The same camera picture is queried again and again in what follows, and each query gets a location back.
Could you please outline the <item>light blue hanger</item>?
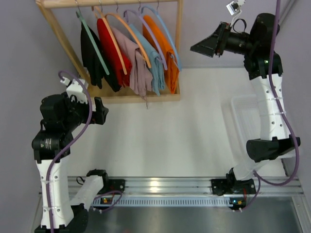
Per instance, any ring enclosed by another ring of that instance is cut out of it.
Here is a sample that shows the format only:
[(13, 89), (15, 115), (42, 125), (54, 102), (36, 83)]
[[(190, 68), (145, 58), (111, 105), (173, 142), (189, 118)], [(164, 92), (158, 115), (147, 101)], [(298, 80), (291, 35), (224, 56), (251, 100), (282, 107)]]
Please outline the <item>light blue hanger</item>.
[[(144, 5), (139, 10), (140, 14), (142, 15), (144, 13), (145, 9), (149, 9), (159, 20), (161, 26), (164, 29), (164, 32), (172, 46), (172, 49), (175, 54), (176, 64), (179, 71), (182, 71), (182, 63), (179, 57), (179, 48), (180, 48), (180, 34), (181, 34), (181, 22), (182, 22), (182, 13), (183, 13), (183, 1), (182, 0), (151, 0), (150, 2), (156, 2), (157, 8), (155, 9), (152, 6)], [(163, 21), (162, 17), (158, 13), (158, 6), (160, 2), (177, 2), (177, 10), (176, 10), (176, 26), (175, 26), (175, 36), (174, 41), (171, 36), (171, 33), (169, 32), (165, 22)]]

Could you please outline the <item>orange trousers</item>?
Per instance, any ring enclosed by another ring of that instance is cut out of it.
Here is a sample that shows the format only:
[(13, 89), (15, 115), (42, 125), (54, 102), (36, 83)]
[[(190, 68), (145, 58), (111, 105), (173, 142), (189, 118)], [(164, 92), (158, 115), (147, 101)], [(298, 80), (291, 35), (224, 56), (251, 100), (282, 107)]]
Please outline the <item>orange trousers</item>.
[(143, 19), (146, 21), (155, 38), (157, 39), (163, 55), (166, 59), (168, 69), (164, 71), (165, 83), (167, 85), (167, 88), (170, 90), (170, 93), (174, 94), (177, 88), (179, 77), (178, 66), (175, 64), (175, 58), (172, 57), (172, 55), (175, 55), (175, 52), (173, 51), (173, 48), (170, 45), (169, 41), (166, 39), (164, 33), (156, 25), (153, 19), (149, 15), (144, 15)]

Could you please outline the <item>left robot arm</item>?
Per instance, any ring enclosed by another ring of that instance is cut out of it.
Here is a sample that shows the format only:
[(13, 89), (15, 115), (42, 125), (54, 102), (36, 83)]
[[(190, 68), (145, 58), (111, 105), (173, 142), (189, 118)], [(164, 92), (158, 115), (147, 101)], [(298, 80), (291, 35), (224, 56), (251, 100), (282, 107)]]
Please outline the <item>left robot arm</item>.
[(42, 220), (36, 233), (83, 233), (91, 203), (108, 184), (105, 170), (91, 170), (75, 197), (69, 197), (67, 163), (72, 132), (88, 122), (103, 125), (108, 113), (100, 98), (95, 103), (96, 110), (92, 111), (87, 102), (80, 103), (66, 93), (45, 97), (41, 102), (41, 128), (32, 141), (43, 200)]

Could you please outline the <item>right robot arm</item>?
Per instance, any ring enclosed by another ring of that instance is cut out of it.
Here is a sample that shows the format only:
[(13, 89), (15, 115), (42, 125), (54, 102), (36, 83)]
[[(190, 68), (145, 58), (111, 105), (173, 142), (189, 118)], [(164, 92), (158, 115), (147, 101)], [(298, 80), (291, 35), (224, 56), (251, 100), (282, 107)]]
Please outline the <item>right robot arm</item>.
[(201, 55), (222, 56), (232, 52), (244, 56), (244, 67), (256, 93), (260, 137), (246, 142), (246, 160), (231, 168), (224, 182), (212, 182), (213, 193), (255, 193), (253, 175), (267, 162), (295, 150), (300, 138), (289, 126), (282, 96), (283, 67), (280, 56), (274, 51), (279, 24), (270, 13), (259, 14), (250, 33), (237, 32), (234, 24), (221, 22), (209, 37), (191, 46), (190, 50)]

